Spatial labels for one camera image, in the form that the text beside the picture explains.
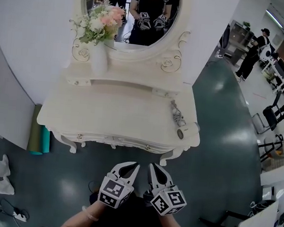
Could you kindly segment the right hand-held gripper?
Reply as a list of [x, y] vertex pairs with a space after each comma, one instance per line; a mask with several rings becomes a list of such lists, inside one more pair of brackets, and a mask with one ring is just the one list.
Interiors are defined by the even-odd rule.
[[177, 185], [173, 185], [171, 175], [159, 164], [148, 165], [148, 184], [151, 189], [155, 186], [165, 186], [156, 195], [147, 190], [143, 198], [147, 206], [152, 206], [160, 215], [173, 215], [187, 205], [184, 194]]

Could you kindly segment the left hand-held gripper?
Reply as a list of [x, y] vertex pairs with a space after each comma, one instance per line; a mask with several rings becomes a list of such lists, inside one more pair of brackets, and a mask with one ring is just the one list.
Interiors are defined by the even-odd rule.
[[119, 208], [134, 191], [133, 185], [140, 164], [137, 162], [122, 162], [114, 166], [110, 171], [118, 179], [105, 176], [97, 200], [112, 208]]

